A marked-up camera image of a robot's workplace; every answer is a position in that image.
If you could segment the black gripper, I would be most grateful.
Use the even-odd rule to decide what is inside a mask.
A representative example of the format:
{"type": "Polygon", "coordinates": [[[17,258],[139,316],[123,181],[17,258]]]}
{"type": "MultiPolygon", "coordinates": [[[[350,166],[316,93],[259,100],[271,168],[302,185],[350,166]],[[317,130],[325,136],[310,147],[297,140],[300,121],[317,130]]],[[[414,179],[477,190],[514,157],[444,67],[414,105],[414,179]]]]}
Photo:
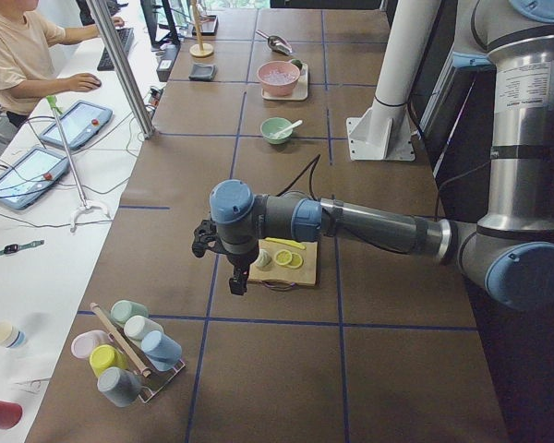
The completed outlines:
{"type": "Polygon", "coordinates": [[[194,230],[191,250],[197,258],[203,257],[207,251],[225,255],[234,266],[233,275],[229,279],[231,294],[244,295],[247,292],[247,276],[250,266],[259,255],[258,240],[246,240],[239,245],[229,244],[221,238],[214,221],[202,220],[194,230]]]}

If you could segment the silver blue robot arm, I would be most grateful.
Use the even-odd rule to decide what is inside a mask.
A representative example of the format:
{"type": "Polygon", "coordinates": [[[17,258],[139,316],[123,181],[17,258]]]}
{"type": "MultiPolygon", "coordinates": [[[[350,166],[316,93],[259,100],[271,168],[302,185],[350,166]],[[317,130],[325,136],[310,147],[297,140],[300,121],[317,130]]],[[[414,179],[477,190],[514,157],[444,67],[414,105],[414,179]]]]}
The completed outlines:
{"type": "Polygon", "coordinates": [[[554,1],[460,2],[453,63],[496,68],[488,212],[479,221],[431,221],[327,198],[256,195],[232,179],[212,189],[211,214],[194,232],[193,254],[225,255],[234,268],[230,290],[241,295],[261,239],[341,236],[452,262],[516,310],[553,303],[554,1]]]}

